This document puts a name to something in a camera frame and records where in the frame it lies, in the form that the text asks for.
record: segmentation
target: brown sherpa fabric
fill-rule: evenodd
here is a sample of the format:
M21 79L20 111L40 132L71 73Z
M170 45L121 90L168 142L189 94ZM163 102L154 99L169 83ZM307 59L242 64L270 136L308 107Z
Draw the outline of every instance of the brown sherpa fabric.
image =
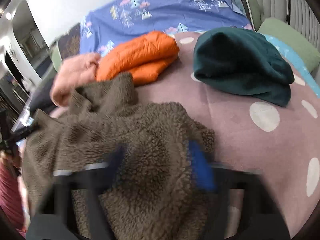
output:
M208 195L195 186L188 141L213 153L214 133L179 103L137 103L132 76L77 88L69 110L36 114L23 160L23 178L36 206L57 169L81 170L127 146L113 188L100 196L119 240L196 240L207 219ZM73 192L80 233L89 237L85 191Z

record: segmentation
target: folded green clothing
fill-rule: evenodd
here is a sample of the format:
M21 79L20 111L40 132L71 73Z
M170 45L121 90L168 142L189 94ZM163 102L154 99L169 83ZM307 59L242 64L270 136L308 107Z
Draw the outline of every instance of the folded green clothing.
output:
M294 82L290 65L266 38L251 30L216 28L198 38L195 78L213 88L286 106Z

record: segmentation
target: red shirt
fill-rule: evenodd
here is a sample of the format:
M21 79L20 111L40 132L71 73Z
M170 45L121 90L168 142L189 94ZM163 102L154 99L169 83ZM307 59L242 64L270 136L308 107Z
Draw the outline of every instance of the red shirt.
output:
M0 206L12 225L25 237L22 200L18 179L14 178L9 169L0 163Z

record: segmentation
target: folded orange puffer jacket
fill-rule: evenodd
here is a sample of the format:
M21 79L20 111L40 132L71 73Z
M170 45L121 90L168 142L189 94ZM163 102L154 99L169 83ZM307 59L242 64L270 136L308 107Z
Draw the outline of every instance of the folded orange puffer jacket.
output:
M118 45L103 57L96 80L109 80L120 72L129 71L135 86L154 82L177 59L178 52L173 38L163 32L150 32Z

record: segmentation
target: person's arm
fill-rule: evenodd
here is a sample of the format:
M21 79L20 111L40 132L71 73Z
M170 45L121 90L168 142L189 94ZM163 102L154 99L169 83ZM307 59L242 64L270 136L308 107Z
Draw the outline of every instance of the person's arm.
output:
M13 173L12 163L16 162L2 153L0 158L0 206L8 220L21 233L24 226L22 200L18 178Z

